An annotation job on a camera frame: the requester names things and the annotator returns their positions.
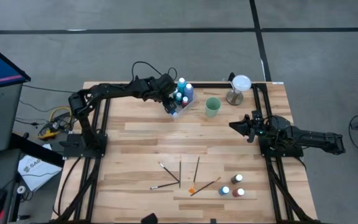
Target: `white bottle cap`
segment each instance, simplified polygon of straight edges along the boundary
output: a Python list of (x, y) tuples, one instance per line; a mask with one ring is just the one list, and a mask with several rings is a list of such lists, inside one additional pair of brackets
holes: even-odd
[(242, 181), (242, 175), (241, 174), (237, 174), (235, 177), (236, 181), (240, 182)]
[(223, 192), (224, 194), (229, 193), (229, 191), (230, 191), (229, 187), (222, 187), (222, 192)]
[(238, 189), (237, 194), (240, 196), (244, 195), (244, 189)]

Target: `paint bottle holder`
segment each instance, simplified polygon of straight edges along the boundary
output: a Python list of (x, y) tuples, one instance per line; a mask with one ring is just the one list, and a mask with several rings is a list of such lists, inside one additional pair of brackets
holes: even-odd
[(181, 105), (177, 104), (177, 108), (176, 108), (176, 112), (177, 112), (177, 115), (174, 116), (172, 114), (170, 114), (170, 116), (174, 119), (177, 119), (181, 116), (183, 116), (185, 113), (186, 113), (186, 110), (188, 110), (189, 108), (191, 108), (192, 106), (194, 106), (195, 102), (197, 100), (197, 94), (196, 92), (194, 91), (193, 93), (193, 101), (191, 101), (190, 103), (187, 104), (187, 106), (185, 106), (184, 108), (181, 107)]

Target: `paint bottle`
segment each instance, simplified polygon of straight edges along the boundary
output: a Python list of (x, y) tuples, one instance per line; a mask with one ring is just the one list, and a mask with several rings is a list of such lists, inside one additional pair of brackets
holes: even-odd
[(236, 184), (242, 181), (242, 175), (241, 174), (236, 174), (234, 177), (231, 178), (231, 183), (232, 184)]
[(233, 196), (240, 197), (244, 195), (244, 189), (236, 189), (233, 191)]
[(185, 106), (187, 106), (187, 104), (189, 104), (189, 99), (187, 98), (187, 96), (184, 96), (181, 100), (181, 107), (184, 108)]
[(175, 99), (177, 97), (178, 88), (175, 89), (175, 91), (172, 94), (172, 97)]
[(182, 95), (185, 93), (185, 87), (186, 87), (186, 80), (184, 78), (179, 78), (178, 81), (178, 91), (179, 93), (181, 93)]
[(181, 93), (177, 93), (176, 102), (179, 105), (181, 104)]
[(190, 83), (186, 84), (185, 96), (187, 96), (189, 102), (193, 101), (193, 92), (194, 92), (193, 86)]
[(219, 189), (219, 194), (226, 195), (229, 193), (229, 191), (230, 191), (229, 187), (223, 186), (222, 188)]

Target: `plastic cup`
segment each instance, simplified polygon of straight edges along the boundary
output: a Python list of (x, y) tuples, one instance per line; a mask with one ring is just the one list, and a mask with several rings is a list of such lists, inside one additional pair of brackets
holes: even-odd
[(219, 98), (209, 97), (205, 102), (205, 106), (206, 106), (205, 114), (208, 117), (212, 118), (216, 115), (218, 110), (221, 108), (221, 101), (219, 100)]

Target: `wooden tabletop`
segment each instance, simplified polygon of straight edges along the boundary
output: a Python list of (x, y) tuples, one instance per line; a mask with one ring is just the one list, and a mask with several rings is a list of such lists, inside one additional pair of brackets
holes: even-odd
[[(95, 84), (98, 83), (86, 82), (84, 87)], [(284, 85), (267, 83), (267, 87), (273, 114), (292, 121)], [(106, 131), (108, 147), (100, 167), (92, 222), (140, 223), (150, 213), (155, 213), (160, 223), (209, 223), (212, 218), (218, 223), (275, 222), (266, 165), (258, 140), (249, 144), (247, 138), (228, 126), (229, 122), (239, 121), (255, 110), (253, 92), (244, 92), (243, 103), (231, 106), (225, 98), (227, 91), (227, 88), (195, 88), (197, 101), (176, 120), (166, 114), (161, 104), (153, 101), (143, 102), (131, 97), (112, 99)], [(222, 103), (214, 118), (205, 116), (205, 101), (210, 96), (218, 97)], [(221, 179), (190, 197), (188, 190), (199, 156), (195, 189), (218, 177)], [(66, 161), (60, 187), (75, 160)], [(150, 190), (151, 186), (175, 181), (158, 162), (179, 177), (180, 160), (181, 188), (171, 185)], [(294, 158), (283, 158), (283, 163), (290, 193), (306, 214), (316, 218), (305, 168)], [(82, 169), (83, 159), (68, 179), (62, 210), (78, 192)], [(230, 183), (235, 174), (244, 177), (236, 185)], [(243, 188), (245, 195), (221, 196), (218, 189), (223, 185), (231, 191)], [(285, 218), (283, 199), (278, 192)], [(82, 217), (85, 217), (87, 201), (86, 195)]]

